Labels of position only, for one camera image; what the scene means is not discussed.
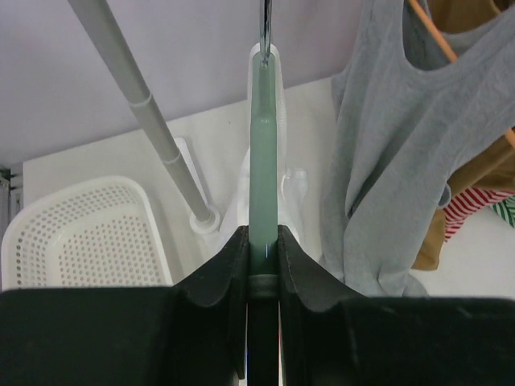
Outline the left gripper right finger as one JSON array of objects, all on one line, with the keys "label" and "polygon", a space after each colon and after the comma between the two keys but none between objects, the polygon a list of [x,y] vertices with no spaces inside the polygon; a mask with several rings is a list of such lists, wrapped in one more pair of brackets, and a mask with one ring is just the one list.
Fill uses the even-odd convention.
[{"label": "left gripper right finger", "polygon": [[511,385],[514,303],[367,298],[278,230],[287,385]]}]

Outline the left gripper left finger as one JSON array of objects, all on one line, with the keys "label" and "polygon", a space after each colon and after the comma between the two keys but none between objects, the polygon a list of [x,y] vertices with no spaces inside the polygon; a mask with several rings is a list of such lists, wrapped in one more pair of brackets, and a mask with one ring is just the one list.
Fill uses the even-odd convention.
[{"label": "left gripper left finger", "polygon": [[240,227],[173,286],[4,292],[2,384],[238,384],[248,257]]}]

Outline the green plastic hanger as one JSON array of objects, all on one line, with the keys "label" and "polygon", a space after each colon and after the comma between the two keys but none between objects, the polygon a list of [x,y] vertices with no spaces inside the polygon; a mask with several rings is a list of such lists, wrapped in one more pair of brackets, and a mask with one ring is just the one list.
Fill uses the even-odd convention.
[{"label": "green plastic hanger", "polygon": [[249,157],[247,384],[277,385],[277,121],[272,2],[260,2],[259,52],[253,57]]}]

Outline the white tank top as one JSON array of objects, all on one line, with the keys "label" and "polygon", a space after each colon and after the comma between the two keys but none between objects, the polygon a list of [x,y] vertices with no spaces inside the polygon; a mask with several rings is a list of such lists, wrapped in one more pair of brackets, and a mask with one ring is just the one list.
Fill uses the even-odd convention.
[{"label": "white tank top", "polygon": [[[270,47],[270,62],[274,69],[276,118],[277,118],[277,173],[278,173],[278,223],[288,227],[299,246],[307,249],[303,218],[303,203],[309,186],[307,172],[286,164],[287,113],[282,66],[278,49]],[[237,189],[229,208],[221,221],[219,239],[214,251],[219,252],[240,226],[249,223],[249,176],[250,152],[247,151],[238,174]]]}]

